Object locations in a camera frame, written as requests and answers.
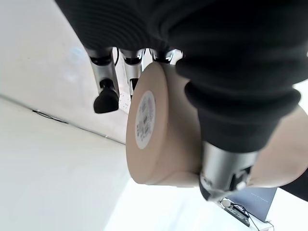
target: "masking tape roll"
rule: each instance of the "masking tape roll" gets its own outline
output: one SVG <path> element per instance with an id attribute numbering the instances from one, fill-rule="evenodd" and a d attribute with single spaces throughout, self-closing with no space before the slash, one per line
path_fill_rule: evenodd
<path id="1" fill-rule="evenodd" d="M 161 63 L 150 64 L 138 81 L 126 134 L 128 169 L 137 183 L 198 185 L 200 126 L 184 93 L 187 82 L 175 66 Z"/>

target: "wire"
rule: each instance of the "wire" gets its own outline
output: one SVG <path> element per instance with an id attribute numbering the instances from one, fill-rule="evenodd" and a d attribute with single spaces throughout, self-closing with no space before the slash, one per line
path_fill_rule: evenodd
<path id="1" fill-rule="evenodd" d="M 268 224 L 270 224 L 273 227 L 273 231 L 275 231 L 275 227 L 272 223 L 270 223 L 269 221 L 267 221 Z"/>
<path id="2" fill-rule="evenodd" d="M 68 124 L 68 122 L 63 121 L 63 120 L 59 120 L 59 119 L 57 119 L 57 118 L 54 118 L 54 117 L 52 117 L 52 116 L 50 116 L 50 115 L 48 115 L 48 114 L 46 114 L 46 113 L 43 113 L 43 112 L 40 112 L 40 111 L 36 111 L 36 110 L 32 110 L 32 111 L 33 111 L 34 113 L 36 113 L 36 114 L 42 116 L 42 117 L 47 118 L 47 119 L 52 119 L 52 120 L 58 121 L 58 122 L 63 123 L 63 124 Z"/>
<path id="3" fill-rule="evenodd" d="M 250 216 L 249 213 L 248 213 L 248 215 L 249 215 L 249 218 L 251 219 L 252 223 L 253 223 L 253 224 L 255 225 L 255 227 L 257 228 L 257 230 L 260 231 L 260 229 L 258 228 L 258 226 L 255 224 L 254 220 L 252 220 L 252 218 L 251 218 L 251 216 Z"/>
<path id="4" fill-rule="evenodd" d="M 116 53 L 117 53 L 117 57 L 115 60 L 115 66 L 117 65 L 117 62 L 119 61 L 119 48 L 118 47 L 116 48 Z"/>

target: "white wall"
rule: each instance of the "white wall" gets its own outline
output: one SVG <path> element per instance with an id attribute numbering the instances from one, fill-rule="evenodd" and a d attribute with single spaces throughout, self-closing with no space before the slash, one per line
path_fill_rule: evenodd
<path id="1" fill-rule="evenodd" d="M 125 142 L 129 88 L 116 71 L 120 109 L 95 114 L 90 60 L 54 0 L 0 1 L 0 94 Z"/>
<path id="2" fill-rule="evenodd" d="M 124 145 L 0 99 L 1 231 L 101 231 L 128 179 Z"/>

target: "white sticker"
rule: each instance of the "white sticker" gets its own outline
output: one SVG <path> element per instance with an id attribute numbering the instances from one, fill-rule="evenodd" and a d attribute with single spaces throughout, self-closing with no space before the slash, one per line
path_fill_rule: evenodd
<path id="1" fill-rule="evenodd" d="M 155 98 L 148 90 L 140 99 L 135 122 L 135 138 L 137 146 L 144 149 L 152 136 L 155 124 Z"/>

